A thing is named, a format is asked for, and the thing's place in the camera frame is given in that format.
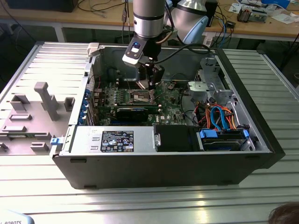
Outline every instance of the electronic equipment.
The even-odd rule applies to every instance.
[[[261,0],[261,2],[266,5],[277,4],[283,8],[287,8],[291,1],[290,0]]]
[[[217,9],[218,1],[217,0],[206,0],[206,16],[209,18],[207,22],[207,27],[211,27],[213,18]]]
[[[71,13],[78,0],[7,0],[8,6],[14,9],[35,9]]]
[[[237,15],[237,20],[239,22],[248,22],[251,12],[252,12],[252,9],[250,7],[242,6]]]
[[[161,63],[162,80],[149,90],[123,63],[125,51],[98,43],[36,45],[1,94],[1,109],[11,109],[2,113],[0,154],[50,153],[77,189],[238,184],[284,156],[265,119],[286,119],[267,111],[287,110],[276,96],[294,96],[281,77],[273,81],[277,68],[264,55],[183,49]],[[160,55],[175,51],[162,48]],[[248,64],[253,55],[256,64]],[[275,92],[263,86],[268,82],[284,85]]]
[[[267,13],[264,9],[254,8],[251,10],[251,14],[249,17],[249,21],[252,22],[266,22],[267,20]]]
[[[51,140],[52,158],[72,187],[237,184],[284,155],[221,49],[208,56],[180,51],[162,63],[163,79],[149,90],[121,63],[126,47],[90,46],[69,128]]]

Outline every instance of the cable connector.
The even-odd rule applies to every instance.
[[[123,9],[123,11],[122,11],[121,21],[123,23],[127,22],[127,10],[126,9]]]

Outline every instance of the side panel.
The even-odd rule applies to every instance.
[[[244,106],[246,107],[251,119],[255,123],[268,149],[274,152],[271,160],[260,167],[260,168],[270,168],[273,164],[275,164],[277,161],[283,158],[285,156],[285,153],[282,150],[278,140],[275,138],[272,130],[269,128],[267,122],[263,118],[261,112],[259,111],[255,102],[251,98],[251,95],[248,93],[247,89],[245,88],[243,82],[241,81],[240,77],[236,73],[235,68],[230,63],[224,51],[221,49],[217,49],[217,56],[221,61],[220,66],[222,68],[222,71],[225,73],[225,75],[231,80],[231,82],[234,85],[233,87],[234,92],[237,93],[242,99]]]
[[[54,156],[71,186],[84,188],[177,187],[239,184],[271,154]]]

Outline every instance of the table leg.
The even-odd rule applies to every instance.
[[[61,26],[54,27],[58,42],[66,42],[64,32]]]
[[[13,30],[11,29],[10,25],[7,24],[7,23],[0,23],[0,27],[2,29],[4,29],[4,31],[9,34],[9,35],[12,35],[14,34]]]
[[[213,37],[216,36],[216,32],[204,32],[203,35],[205,36],[203,44],[210,47],[212,44]]]

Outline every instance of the warning sticker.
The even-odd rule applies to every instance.
[[[101,151],[104,153],[133,152],[133,131],[103,131]]]

